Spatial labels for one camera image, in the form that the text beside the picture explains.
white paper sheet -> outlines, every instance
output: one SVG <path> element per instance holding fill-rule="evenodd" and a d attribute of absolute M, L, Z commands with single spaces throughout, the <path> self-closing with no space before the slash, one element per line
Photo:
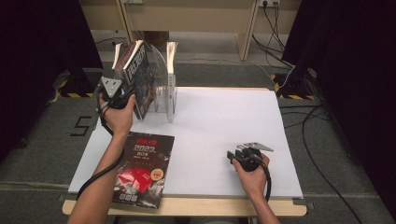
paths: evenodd
<path fill-rule="evenodd" d="M 274 150 L 264 152 L 271 160 L 271 196 L 303 198 L 273 91 L 179 88 L 173 123 L 151 112 L 144 121 L 136 119 L 132 131 L 175 137 L 163 194 L 245 196 L 227 151 L 259 142 Z M 91 177 L 110 138 L 98 121 L 69 192 L 78 192 Z"/>

human arm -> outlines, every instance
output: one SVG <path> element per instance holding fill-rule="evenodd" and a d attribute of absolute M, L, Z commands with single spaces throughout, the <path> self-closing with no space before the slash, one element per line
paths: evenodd
<path fill-rule="evenodd" d="M 270 160 L 268 157 L 262 154 L 262 161 L 268 166 Z M 241 164 L 235 159 L 233 159 L 233 166 L 238 173 L 242 188 L 256 210 L 260 223 L 280 223 L 263 195 L 267 180 L 264 170 L 259 166 L 252 172 L 246 172 L 242 168 Z"/>
<path fill-rule="evenodd" d="M 135 98 L 132 95 L 128 100 L 128 105 L 123 109 L 107 108 L 107 106 L 103 108 L 106 122 L 112 129 L 113 135 L 93 172 L 94 175 L 106 169 L 120 157 L 133 124 L 134 101 Z M 99 103 L 102 104 L 103 102 L 103 95 L 101 94 Z M 68 224 L 105 223 L 112 201 L 117 171 L 117 167 L 110 170 L 84 189 L 67 221 Z"/>

human hand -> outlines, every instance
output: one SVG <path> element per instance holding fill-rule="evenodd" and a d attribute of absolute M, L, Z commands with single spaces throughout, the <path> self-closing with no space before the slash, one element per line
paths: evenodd
<path fill-rule="evenodd" d="M 104 103 L 104 95 L 99 95 L 99 104 Z M 128 104 L 123 109 L 114 109 L 109 106 L 102 108 L 102 114 L 105 116 L 107 124 L 113 131 L 113 135 L 127 134 L 131 130 L 134 122 L 134 94 L 128 99 Z"/>
<path fill-rule="evenodd" d="M 264 154 L 262 154 L 262 161 L 268 167 L 270 159 Z M 233 167 L 238 173 L 242 188 L 247 193 L 247 196 L 250 199 L 260 196 L 262 197 L 267 181 L 267 176 L 265 175 L 264 170 L 259 166 L 252 172 L 246 172 L 236 159 L 233 159 Z"/>

black curtain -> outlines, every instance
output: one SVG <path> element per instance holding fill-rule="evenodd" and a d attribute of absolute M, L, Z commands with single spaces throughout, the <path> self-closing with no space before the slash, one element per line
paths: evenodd
<path fill-rule="evenodd" d="M 351 155 L 396 219 L 396 1 L 323 2 L 303 0 L 284 59 L 317 71 Z M 323 15 L 332 19 L 318 26 Z"/>
<path fill-rule="evenodd" d="M 103 68 L 78 0 L 0 3 L 0 162 L 28 134 L 62 71 Z"/>

forearm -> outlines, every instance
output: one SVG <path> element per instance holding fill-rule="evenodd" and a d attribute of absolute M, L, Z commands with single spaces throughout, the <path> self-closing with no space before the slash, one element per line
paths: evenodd
<path fill-rule="evenodd" d="M 272 211 L 270 205 L 263 195 L 257 197 L 250 197 L 250 201 L 253 204 L 254 209 L 256 210 L 257 216 L 261 224 L 280 224 L 279 219 L 277 219 L 276 215 Z"/>
<path fill-rule="evenodd" d="M 113 164 L 123 150 L 127 134 L 113 135 L 94 175 Z M 112 201 L 118 167 L 92 182 L 81 193 L 68 223 L 105 223 Z"/>

